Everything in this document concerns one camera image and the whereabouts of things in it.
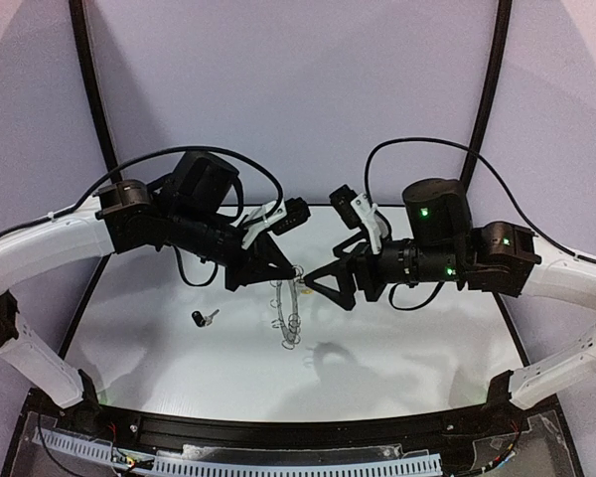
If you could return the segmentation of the black head key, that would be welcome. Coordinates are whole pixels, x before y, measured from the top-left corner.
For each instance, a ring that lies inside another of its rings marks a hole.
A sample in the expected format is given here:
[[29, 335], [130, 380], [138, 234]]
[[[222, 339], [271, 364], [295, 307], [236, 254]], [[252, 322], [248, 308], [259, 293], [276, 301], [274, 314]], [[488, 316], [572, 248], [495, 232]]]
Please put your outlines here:
[[194, 321], [194, 323], [196, 324], [197, 327], [199, 328], [206, 328], [212, 325], [212, 323], [214, 322], [215, 317], [220, 313], [219, 309], [214, 310], [211, 313], [208, 314], [204, 314], [202, 313], [200, 310], [195, 310], [192, 314], [191, 317]]

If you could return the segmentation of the round metal keyring disc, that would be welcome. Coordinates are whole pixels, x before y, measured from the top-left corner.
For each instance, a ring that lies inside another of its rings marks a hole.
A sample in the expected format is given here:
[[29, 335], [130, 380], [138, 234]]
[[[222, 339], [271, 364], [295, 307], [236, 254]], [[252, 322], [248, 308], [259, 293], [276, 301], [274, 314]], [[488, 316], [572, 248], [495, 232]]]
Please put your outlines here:
[[301, 343], [302, 319], [300, 316], [299, 299], [306, 289], [304, 283], [304, 269], [294, 264], [294, 276], [288, 280], [271, 280], [270, 287], [274, 296], [270, 300], [270, 307], [275, 310], [276, 317], [271, 321], [273, 329], [282, 335], [281, 346], [288, 351], [294, 350]]

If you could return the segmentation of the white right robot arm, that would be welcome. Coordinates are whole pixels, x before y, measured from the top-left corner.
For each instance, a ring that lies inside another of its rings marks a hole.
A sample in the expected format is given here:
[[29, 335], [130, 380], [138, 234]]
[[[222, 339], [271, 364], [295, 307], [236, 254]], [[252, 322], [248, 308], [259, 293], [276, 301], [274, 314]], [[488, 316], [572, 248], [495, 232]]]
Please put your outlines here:
[[[357, 229], [334, 249], [335, 260], [304, 277], [305, 284], [345, 310], [361, 291], [375, 302], [390, 285], [453, 282], [457, 288], [547, 297], [596, 311], [596, 258], [564, 250], [534, 226], [491, 222], [481, 228], [458, 180], [430, 178], [402, 193], [411, 238], [394, 240], [377, 206], [348, 186], [330, 200], [345, 225]], [[526, 410], [596, 375], [596, 324], [559, 351], [491, 379], [485, 406]]]

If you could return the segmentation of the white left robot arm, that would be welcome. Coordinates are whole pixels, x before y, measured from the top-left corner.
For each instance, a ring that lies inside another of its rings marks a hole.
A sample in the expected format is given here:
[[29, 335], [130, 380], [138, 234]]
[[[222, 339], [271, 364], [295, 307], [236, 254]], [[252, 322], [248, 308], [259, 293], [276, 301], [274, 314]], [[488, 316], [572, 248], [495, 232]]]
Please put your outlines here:
[[231, 291], [295, 274], [275, 238], [307, 221], [307, 204], [278, 197], [252, 212], [224, 215], [225, 197], [243, 192], [237, 170], [243, 156], [210, 146], [180, 146], [177, 153], [175, 168], [152, 182], [104, 176], [74, 205], [0, 232], [0, 359], [60, 408], [97, 407], [94, 384], [27, 324], [13, 286], [69, 263], [147, 245], [211, 262]]

